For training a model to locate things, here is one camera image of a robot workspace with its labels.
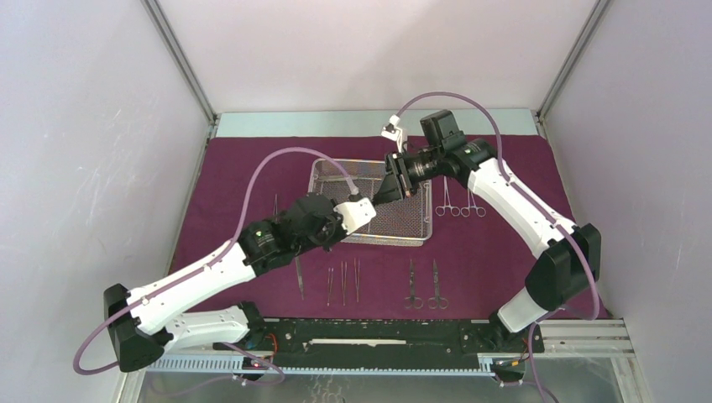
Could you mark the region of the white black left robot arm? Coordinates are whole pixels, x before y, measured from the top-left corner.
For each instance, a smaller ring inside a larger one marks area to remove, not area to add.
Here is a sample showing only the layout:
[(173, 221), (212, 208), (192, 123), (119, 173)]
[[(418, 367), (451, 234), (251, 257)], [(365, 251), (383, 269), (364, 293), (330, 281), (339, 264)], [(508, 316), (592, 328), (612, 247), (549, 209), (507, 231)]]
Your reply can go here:
[(361, 195), (338, 203), (309, 193), (272, 217), (243, 225), (207, 256), (161, 280), (133, 289), (121, 284), (108, 287), (103, 292), (104, 315), (115, 367), (134, 372), (172, 349), (208, 343), (258, 348), (265, 327), (254, 304), (203, 313), (190, 309), (313, 249), (331, 249), (375, 215), (370, 200)]

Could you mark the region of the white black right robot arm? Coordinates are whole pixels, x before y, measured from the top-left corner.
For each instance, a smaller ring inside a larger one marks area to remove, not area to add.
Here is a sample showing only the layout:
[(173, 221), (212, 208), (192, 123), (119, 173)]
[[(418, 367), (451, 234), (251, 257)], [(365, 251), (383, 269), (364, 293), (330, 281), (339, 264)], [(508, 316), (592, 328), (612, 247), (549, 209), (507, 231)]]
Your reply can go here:
[(430, 146), (415, 153), (386, 155), (385, 177), (373, 202), (379, 205), (413, 196), (418, 184), (437, 176), (457, 180), (489, 203), (536, 260), (524, 287), (496, 312), (489, 326), (494, 348), (513, 349), (522, 339), (521, 330), (565, 308), (584, 290), (590, 291), (593, 302), (588, 318), (598, 317), (599, 230), (591, 224), (579, 226), (550, 208), (482, 139), (451, 149)]

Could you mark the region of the steel surgical scissors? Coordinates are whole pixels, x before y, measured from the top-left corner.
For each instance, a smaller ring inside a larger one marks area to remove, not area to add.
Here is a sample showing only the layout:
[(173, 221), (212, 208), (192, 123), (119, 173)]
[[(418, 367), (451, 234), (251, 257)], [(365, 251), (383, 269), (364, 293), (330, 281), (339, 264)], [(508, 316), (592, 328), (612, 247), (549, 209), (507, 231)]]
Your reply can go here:
[(467, 201), (464, 207), (460, 208), (461, 217), (485, 217), (486, 209), (479, 206), (475, 199), (474, 194), (470, 191), (467, 192)]

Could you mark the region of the steel instrument tray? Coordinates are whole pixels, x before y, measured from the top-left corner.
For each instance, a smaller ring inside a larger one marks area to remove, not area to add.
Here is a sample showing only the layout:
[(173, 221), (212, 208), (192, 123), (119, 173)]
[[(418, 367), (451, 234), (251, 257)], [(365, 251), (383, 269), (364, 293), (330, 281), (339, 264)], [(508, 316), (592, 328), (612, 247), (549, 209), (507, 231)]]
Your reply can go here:
[[(338, 159), (363, 196), (372, 197), (385, 176), (385, 163), (377, 160)], [(318, 176), (343, 176), (332, 163), (317, 158), (311, 166), (308, 191), (323, 194), (336, 202), (348, 200), (347, 182), (316, 182)], [(382, 246), (419, 247), (432, 236), (431, 182), (419, 185), (417, 194), (400, 201), (379, 205), (371, 222), (344, 239), (346, 243)]]

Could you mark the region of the maroon surgical wrap cloth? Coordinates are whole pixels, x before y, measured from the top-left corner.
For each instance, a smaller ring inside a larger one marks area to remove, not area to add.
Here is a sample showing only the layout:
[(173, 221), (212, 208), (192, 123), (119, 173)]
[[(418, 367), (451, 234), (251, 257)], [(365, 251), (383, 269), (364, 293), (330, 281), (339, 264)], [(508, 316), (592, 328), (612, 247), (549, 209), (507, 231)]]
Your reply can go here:
[[(182, 224), (171, 265), (180, 270), (199, 260), (235, 232), (241, 211), (249, 222), (288, 207), (308, 188), (314, 157), (289, 153), (269, 160), (277, 149), (305, 147), (335, 159), (382, 160), (390, 141), (362, 138), (218, 138), (207, 147), (196, 189)], [(360, 259), (360, 303), (355, 300), (353, 261)], [(416, 268), (416, 294), (422, 309), (405, 309), (409, 261)], [(447, 309), (429, 309), (432, 261), (437, 261)], [(348, 262), (347, 303), (342, 306), (341, 263)], [(495, 211), (485, 217), (435, 217), (432, 236), (420, 247), (340, 243), (301, 257), (305, 300), (296, 267), (272, 270), (225, 290), (198, 306), (213, 311), (252, 301), (266, 317), (347, 319), (485, 319), (521, 290), (534, 265), (530, 249)], [(327, 306), (327, 269), (334, 268)]]

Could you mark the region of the steel forceps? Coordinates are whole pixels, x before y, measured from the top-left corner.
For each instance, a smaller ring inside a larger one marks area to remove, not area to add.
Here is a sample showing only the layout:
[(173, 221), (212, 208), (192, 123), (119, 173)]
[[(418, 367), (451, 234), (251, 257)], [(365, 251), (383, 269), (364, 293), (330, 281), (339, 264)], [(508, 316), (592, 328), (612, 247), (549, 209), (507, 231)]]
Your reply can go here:
[(424, 306), (424, 301), (420, 296), (416, 294), (416, 268), (412, 259), (409, 261), (408, 291), (408, 296), (404, 298), (405, 309), (422, 309)]
[(427, 305), (429, 309), (447, 309), (449, 306), (449, 301), (447, 298), (442, 296), (441, 293), (441, 282), (439, 276), (439, 270), (437, 266), (437, 261), (434, 259), (432, 261), (432, 279), (433, 279), (433, 296), (427, 299)]
[(461, 216), (460, 208), (452, 204), (447, 177), (442, 178), (442, 203), (440, 206), (436, 206), (434, 211), (438, 217), (444, 217), (447, 214), (451, 217)]

